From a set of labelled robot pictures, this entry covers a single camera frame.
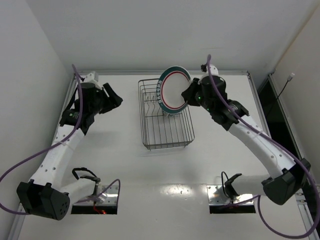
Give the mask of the green red rimmed plate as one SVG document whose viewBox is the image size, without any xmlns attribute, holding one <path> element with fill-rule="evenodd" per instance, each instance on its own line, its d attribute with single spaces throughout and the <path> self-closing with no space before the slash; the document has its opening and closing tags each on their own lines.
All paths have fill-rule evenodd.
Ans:
<svg viewBox="0 0 320 240">
<path fill-rule="evenodd" d="M 168 116 L 169 114 L 167 112 L 165 112 L 164 110 L 162 111 L 163 115 L 166 117 Z"/>
<path fill-rule="evenodd" d="M 187 107 L 182 97 L 191 84 L 189 72 L 182 66 L 171 66 L 159 77 L 156 84 L 156 101 L 160 108 L 169 115 L 175 115 Z"/>
</svg>

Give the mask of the white plate with blue rim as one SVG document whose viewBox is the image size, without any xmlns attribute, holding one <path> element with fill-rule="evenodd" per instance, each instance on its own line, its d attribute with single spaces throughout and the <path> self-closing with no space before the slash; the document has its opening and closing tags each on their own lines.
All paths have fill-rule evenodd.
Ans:
<svg viewBox="0 0 320 240">
<path fill-rule="evenodd" d="M 179 112 L 176 112 L 176 113 L 168 113 L 168 116 L 167 117 L 174 117 L 174 116 L 177 116 L 179 115 L 180 113 Z"/>
</svg>

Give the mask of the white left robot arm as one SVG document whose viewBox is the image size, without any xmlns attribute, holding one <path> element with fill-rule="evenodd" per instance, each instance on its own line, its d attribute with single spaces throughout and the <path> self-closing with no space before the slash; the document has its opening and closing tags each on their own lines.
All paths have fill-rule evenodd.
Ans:
<svg viewBox="0 0 320 240">
<path fill-rule="evenodd" d="M 61 220 L 75 203 L 101 203 L 104 189 L 92 171 L 80 167 L 72 170 L 76 181 L 62 185 L 63 176 L 78 144 L 95 121 L 95 115 L 119 107 L 123 99 L 108 83 L 95 80 L 81 83 L 82 96 L 72 96 L 62 113 L 57 133 L 37 171 L 28 182 L 21 182 L 17 195 L 25 212 L 30 215 Z"/>
</svg>

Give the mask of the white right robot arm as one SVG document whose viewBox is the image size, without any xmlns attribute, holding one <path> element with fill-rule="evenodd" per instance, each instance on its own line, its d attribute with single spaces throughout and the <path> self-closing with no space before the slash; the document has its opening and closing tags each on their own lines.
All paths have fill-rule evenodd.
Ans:
<svg viewBox="0 0 320 240">
<path fill-rule="evenodd" d="M 303 169 L 309 170 L 310 163 L 304 158 L 296 163 L 283 149 L 267 140 L 249 111 L 238 101 L 228 98 L 222 77 L 194 78 L 181 95 L 188 105 L 207 110 L 214 122 L 238 138 L 268 172 L 256 176 L 233 175 L 223 186 L 227 197 L 234 200 L 242 194 L 263 195 L 273 203 L 283 205 L 306 183 Z"/>
</svg>

